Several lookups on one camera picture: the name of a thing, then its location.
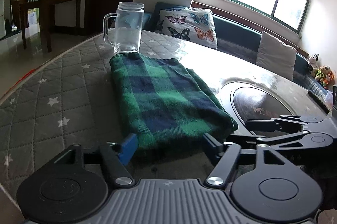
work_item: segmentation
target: butterfly print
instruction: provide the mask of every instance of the butterfly print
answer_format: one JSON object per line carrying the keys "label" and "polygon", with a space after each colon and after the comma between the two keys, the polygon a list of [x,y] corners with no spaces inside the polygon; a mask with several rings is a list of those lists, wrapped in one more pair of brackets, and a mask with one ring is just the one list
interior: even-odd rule
{"label": "butterfly print", "polygon": [[201,8],[189,8],[191,11],[198,11],[198,10],[200,10],[200,11],[203,11],[204,9],[201,9]]}
{"label": "butterfly print", "polygon": [[172,23],[180,23],[180,24],[186,23],[186,16],[180,16],[180,17],[165,16],[165,17],[167,17]]}
{"label": "butterfly print", "polygon": [[163,30],[163,22],[164,22],[164,20],[162,20],[161,22],[158,21],[158,24],[156,26],[156,30],[158,30],[158,31]]}
{"label": "butterfly print", "polygon": [[181,11],[181,8],[170,8],[166,9],[166,11]]}
{"label": "butterfly print", "polygon": [[207,41],[207,39],[209,39],[212,42],[214,41],[214,37],[213,37],[214,33],[213,33],[212,29],[208,30],[207,32],[204,32],[203,30],[194,27],[194,30],[198,33],[197,36],[198,36],[199,39],[201,39],[201,40],[206,39],[206,41]]}
{"label": "butterfly print", "polygon": [[181,31],[181,33],[179,33],[176,29],[174,29],[172,27],[168,27],[167,29],[171,32],[171,34],[174,38],[180,38],[180,39],[183,39],[183,40],[187,40],[189,42],[190,38],[188,37],[188,35],[189,35],[189,29],[188,28]]}
{"label": "butterfly print", "polygon": [[190,13],[192,19],[194,19],[194,22],[197,24],[203,23],[205,25],[208,25],[208,14],[203,14],[202,16],[198,16],[196,14]]}

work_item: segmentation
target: pink butterfly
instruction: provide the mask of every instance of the pink butterfly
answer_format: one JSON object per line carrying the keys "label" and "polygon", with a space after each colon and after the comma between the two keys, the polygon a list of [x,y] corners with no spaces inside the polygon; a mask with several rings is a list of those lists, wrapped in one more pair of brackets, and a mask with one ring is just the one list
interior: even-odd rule
{"label": "pink butterfly", "polygon": [[214,37],[213,37],[213,30],[212,29],[210,29],[210,30],[208,30],[207,32],[204,32],[203,30],[200,30],[199,28],[196,28],[196,27],[194,27],[194,29],[195,29],[195,31],[198,33],[198,38],[199,39],[201,39],[201,40],[204,40],[204,39],[208,39],[209,38],[209,40],[210,41],[214,41]]}
{"label": "pink butterfly", "polygon": [[172,23],[180,23],[180,24],[186,23],[186,16],[180,16],[180,17],[165,16],[165,17],[167,17]]}

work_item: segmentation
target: black device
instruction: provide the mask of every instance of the black device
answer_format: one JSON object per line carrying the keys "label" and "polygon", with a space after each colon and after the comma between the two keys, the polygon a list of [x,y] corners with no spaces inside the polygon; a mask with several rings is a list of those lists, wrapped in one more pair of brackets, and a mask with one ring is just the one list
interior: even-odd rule
{"label": "black device", "polygon": [[[232,134],[224,143],[205,134],[215,166],[199,179],[135,181],[125,165],[137,145],[70,146],[22,182],[17,202],[27,223],[311,223],[322,202],[319,185],[296,165],[335,158],[337,89],[332,118],[280,116],[248,120],[248,130],[285,131],[264,138]],[[101,175],[85,165],[100,167]],[[233,181],[239,164],[255,169]]]}

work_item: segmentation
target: refrigerator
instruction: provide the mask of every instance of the refrigerator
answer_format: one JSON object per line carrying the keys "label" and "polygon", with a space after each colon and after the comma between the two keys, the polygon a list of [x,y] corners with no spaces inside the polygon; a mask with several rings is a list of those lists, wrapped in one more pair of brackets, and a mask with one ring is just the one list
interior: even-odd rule
{"label": "refrigerator", "polygon": [[4,0],[0,0],[0,39],[6,35],[4,5]]}

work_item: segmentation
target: orange butterfly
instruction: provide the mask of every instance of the orange butterfly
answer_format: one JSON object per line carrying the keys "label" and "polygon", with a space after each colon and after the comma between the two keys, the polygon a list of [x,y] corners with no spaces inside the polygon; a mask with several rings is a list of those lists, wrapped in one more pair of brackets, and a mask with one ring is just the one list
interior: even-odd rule
{"label": "orange butterfly", "polygon": [[203,31],[203,30],[200,30],[199,28],[196,28],[196,27],[194,27],[194,30],[198,33],[198,38],[199,39],[201,39],[201,40],[204,40],[204,39],[208,39],[209,38],[209,40],[210,41],[214,41],[214,37],[213,37],[213,30],[212,29],[210,29],[210,30],[208,30],[206,33]]}

